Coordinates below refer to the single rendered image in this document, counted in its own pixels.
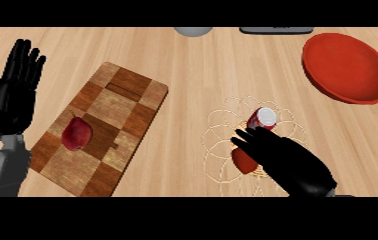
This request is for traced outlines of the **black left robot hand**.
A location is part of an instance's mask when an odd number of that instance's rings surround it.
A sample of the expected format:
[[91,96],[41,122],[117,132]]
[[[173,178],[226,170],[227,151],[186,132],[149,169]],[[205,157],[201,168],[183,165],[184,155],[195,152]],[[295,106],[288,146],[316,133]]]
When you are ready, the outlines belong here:
[[0,136],[22,134],[31,125],[44,63],[31,41],[18,39],[0,76]]

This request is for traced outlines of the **red can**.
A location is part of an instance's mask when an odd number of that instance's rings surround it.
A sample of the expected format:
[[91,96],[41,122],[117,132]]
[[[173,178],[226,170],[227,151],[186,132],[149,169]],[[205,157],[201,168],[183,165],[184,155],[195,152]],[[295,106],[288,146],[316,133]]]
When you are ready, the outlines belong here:
[[248,121],[246,121],[246,127],[251,129],[255,129],[257,127],[263,127],[267,130],[272,130],[276,126],[277,117],[274,111],[267,107],[260,107]]

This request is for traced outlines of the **grey round object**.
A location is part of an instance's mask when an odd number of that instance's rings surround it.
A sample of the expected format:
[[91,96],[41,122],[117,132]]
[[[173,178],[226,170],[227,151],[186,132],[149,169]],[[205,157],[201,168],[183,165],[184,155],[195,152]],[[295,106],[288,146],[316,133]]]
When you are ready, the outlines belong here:
[[201,37],[212,30],[212,28],[211,27],[176,27],[174,30],[180,35],[186,37]]

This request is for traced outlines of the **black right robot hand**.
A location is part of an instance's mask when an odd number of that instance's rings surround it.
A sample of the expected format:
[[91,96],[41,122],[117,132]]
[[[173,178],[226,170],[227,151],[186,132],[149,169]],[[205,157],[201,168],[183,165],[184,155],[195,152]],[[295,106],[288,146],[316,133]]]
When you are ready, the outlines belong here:
[[236,129],[232,143],[243,150],[288,195],[331,197],[337,188],[331,171],[317,156],[289,138],[267,129]]

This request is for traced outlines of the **dark red pear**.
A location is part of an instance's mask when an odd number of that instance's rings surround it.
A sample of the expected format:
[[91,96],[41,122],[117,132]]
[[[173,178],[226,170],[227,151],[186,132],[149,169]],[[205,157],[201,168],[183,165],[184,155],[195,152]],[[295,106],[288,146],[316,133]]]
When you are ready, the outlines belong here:
[[93,129],[90,124],[77,116],[72,119],[62,132],[62,144],[69,151],[83,149],[93,136]]

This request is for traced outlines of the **red bowl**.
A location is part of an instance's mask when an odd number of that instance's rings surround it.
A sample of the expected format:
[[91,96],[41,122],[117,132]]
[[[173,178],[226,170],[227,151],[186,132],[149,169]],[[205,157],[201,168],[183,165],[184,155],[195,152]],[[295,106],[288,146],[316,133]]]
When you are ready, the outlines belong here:
[[341,33],[316,34],[304,43],[306,77],[331,99],[360,105],[378,104],[378,51]]

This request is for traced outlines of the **red bell pepper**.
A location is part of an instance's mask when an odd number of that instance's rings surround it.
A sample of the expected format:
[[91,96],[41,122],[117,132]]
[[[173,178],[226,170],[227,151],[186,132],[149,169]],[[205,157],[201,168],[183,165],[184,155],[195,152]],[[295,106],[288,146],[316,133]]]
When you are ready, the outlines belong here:
[[251,173],[258,167],[258,163],[254,161],[254,159],[241,148],[232,150],[232,161],[236,168],[243,174]]

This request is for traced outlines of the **checkered wooden cutting board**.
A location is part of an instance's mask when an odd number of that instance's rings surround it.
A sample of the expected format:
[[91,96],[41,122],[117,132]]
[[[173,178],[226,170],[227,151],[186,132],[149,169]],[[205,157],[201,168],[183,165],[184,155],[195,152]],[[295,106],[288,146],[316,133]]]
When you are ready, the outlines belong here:
[[[31,149],[31,169],[72,195],[112,195],[167,93],[165,84],[121,66],[99,67]],[[93,137],[71,151],[62,133],[75,117]]]

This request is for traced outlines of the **dark grey flat appliance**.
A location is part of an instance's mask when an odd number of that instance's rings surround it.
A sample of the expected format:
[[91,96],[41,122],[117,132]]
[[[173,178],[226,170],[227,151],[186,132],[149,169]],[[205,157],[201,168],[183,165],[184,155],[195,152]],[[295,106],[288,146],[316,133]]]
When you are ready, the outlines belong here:
[[239,27],[239,31],[255,35],[300,35],[310,34],[313,27]]

